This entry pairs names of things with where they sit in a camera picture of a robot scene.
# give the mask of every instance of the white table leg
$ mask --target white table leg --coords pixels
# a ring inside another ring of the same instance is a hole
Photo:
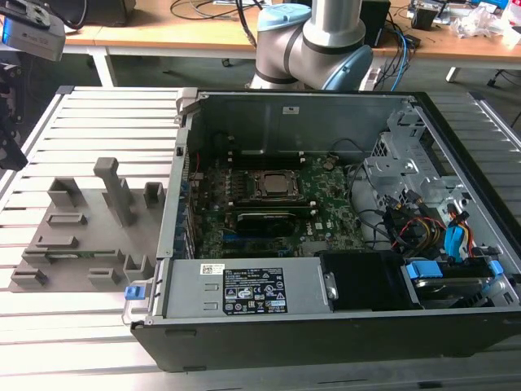
[[[107,48],[105,46],[95,46],[89,49],[89,54],[92,55],[96,64],[101,85],[103,87],[117,86],[116,74],[112,67],[111,58],[107,53]]]
[[[458,73],[459,73],[460,69],[461,68],[452,67],[450,69],[449,73],[447,73],[447,77],[445,78],[445,80],[448,83],[454,82],[454,79],[458,76]]]

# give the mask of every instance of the blue drive bracket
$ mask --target blue drive bracket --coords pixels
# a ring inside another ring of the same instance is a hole
[[[490,261],[490,263],[488,264],[488,267],[494,273],[495,277],[503,274],[503,271],[504,271],[503,266],[501,266],[501,263],[499,263],[499,261],[496,261],[496,260]]]
[[[436,261],[412,261],[407,265],[410,279],[438,279],[443,277]]]
[[[132,285],[125,288],[125,300],[145,300],[146,287],[140,287],[138,285]]]
[[[449,257],[454,258],[456,263],[463,262],[462,256],[459,253],[459,248],[465,239],[465,231],[460,226],[448,226],[445,232],[444,247],[445,252]]]

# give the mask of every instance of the aluminum extrusion table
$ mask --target aluminum extrusion table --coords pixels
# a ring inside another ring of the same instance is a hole
[[[53,389],[155,391],[418,389],[437,385],[476,389],[478,384],[519,389],[519,338],[472,358],[163,373],[122,324],[122,293],[8,292],[13,267],[50,203],[45,191],[54,176],[74,176],[82,188],[100,188],[103,183],[93,174],[94,162],[100,156],[115,156],[120,162],[118,173],[131,188],[142,188],[150,180],[168,186],[177,133],[177,89],[77,87],[62,92],[54,97],[24,145],[30,164],[0,180],[2,389],[50,386],[50,382]],[[500,129],[499,118],[485,102],[469,95],[436,94],[432,98],[458,128],[469,151],[482,156],[480,164],[488,167],[489,180],[519,218],[521,152],[512,144],[509,130]]]

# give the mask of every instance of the plastic bag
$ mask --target plastic bag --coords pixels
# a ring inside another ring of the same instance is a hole
[[[497,17],[488,12],[485,7],[477,7],[471,13],[462,18],[456,19],[450,28],[458,37],[474,37],[476,35],[484,35],[491,37],[491,24],[496,21]]]
[[[521,26],[521,0],[510,0],[502,17],[512,26]]]

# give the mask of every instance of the power supply label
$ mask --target power supply label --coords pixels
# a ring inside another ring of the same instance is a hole
[[[282,267],[225,269],[222,308],[227,315],[283,314],[287,312]]]

